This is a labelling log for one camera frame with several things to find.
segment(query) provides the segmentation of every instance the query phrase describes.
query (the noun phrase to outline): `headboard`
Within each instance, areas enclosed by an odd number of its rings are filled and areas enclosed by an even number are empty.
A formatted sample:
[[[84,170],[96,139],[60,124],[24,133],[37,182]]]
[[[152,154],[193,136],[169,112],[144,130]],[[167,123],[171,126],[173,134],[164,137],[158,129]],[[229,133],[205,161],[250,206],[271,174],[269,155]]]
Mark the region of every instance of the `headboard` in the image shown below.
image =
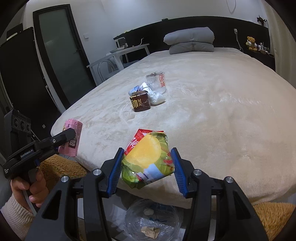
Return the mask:
[[[133,29],[114,38],[126,38],[129,47],[139,45],[141,38],[143,43],[149,43],[150,53],[168,50],[169,45],[163,42],[166,34],[187,28],[209,27],[215,35],[214,47],[238,48],[234,29],[238,32],[238,41],[242,48],[246,48],[247,36],[254,37],[256,43],[264,42],[265,47],[270,47],[268,28],[259,24],[236,18],[216,16],[195,16],[174,18]],[[141,59],[146,56],[145,50],[139,50],[128,54],[130,61]]]

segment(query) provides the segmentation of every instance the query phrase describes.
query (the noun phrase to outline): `beige sweater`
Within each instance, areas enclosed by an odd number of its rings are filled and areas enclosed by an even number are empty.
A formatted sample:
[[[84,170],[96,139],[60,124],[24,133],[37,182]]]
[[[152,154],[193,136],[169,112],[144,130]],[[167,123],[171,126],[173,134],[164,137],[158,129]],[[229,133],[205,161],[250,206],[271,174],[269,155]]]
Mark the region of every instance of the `beige sweater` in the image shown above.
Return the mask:
[[[12,230],[21,240],[24,240],[34,219],[34,215],[21,206],[13,195],[2,207],[1,212]]]

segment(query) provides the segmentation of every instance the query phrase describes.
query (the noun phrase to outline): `yellow fruit image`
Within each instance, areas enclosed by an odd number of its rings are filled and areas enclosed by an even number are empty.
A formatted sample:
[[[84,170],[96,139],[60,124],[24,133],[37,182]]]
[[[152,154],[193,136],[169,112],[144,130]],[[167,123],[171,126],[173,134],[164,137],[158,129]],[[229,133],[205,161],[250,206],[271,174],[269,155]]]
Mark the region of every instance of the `yellow fruit image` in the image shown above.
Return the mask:
[[[142,168],[148,168],[155,163],[161,154],[161,146],[158,139],[150,134],[143,137],[137,145],[127,154],[126,161]]]

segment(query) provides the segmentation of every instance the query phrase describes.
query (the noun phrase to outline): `red package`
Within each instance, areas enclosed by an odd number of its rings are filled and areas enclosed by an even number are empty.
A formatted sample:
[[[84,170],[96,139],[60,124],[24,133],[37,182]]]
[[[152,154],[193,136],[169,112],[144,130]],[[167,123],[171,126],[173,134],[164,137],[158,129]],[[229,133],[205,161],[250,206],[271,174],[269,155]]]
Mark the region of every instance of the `red package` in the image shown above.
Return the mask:
[[[129,152],[134,148],[135,145],[138,144],[138,142],[144,137],[146,136],[146,134],[151,133],[154,131],[151,130],[145,130],[145,129],[139,129],[137,131],[137,133],[135,134],[134,138],[131,140],[130,144],[128,145],[128,147],[125,149],[124,154],[127,156],[127,154],[129,154]]]

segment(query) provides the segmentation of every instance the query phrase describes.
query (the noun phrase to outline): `door frame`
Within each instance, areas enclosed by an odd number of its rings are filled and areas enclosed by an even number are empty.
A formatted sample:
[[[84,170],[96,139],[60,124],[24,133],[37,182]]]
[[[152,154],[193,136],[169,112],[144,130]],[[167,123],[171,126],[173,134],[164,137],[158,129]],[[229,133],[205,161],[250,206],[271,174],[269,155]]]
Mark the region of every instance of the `door frame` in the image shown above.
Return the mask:
[[[70,102],[68,101],[61,85],[59,84],[59,81],[57,79],[57,76],[52,68],[52,65],[50,63],[49,57],[47,55],[47,51],[44,45],[44,41],[43,41],[43,37],[42,37],[42,32],[41,32],[41,27],[40,27],[40,21],[39,21],[39,15],[42,13],[46,13],[46,12],[51,12],[51,11],[55,11],[55,10],[60,10],[60,9],[64,9],[66,11],[66,15],[68,18],[68,22],[69,22],[69,26],[71,29],[71,33],[74,39],[74,42],[76,44],[77,47],[77,52],[80,55],[80,58],[82,60],[82,63],[84,65],[84,68],[87,72],[87,75],[90,79],[91,82],[93,82],[94,86],[96,86],[96,83],[94,81],[94,78],[91,74],[91,71],[89,68],[87,68],[86,66],[89,65],[89,61],[87,59],[86,53],[84,51],[81,39],[79,37],[78,34],[78,30],[74,21],[74,17],[72,14],[72,10],[71,10],[71,6],[70,4],[63,4],[63,5],[57,5],[57,6],[52,6],[52,7],[47,7],[47,8],[43,8],[37,11],[33,12],[33,23],[34,23],[34,30],[35,30],[35,37],[36,37],[36,41],[37,41],[37,45],[38,45],[38,49],[40,52],[40,56],[41,59],[43,61],[45,70],[49,76],[49,79],[58,95],[58,97],[60,98],[62,104],[64,105],[64,107],[66,109],[68,109],[71,105]]]

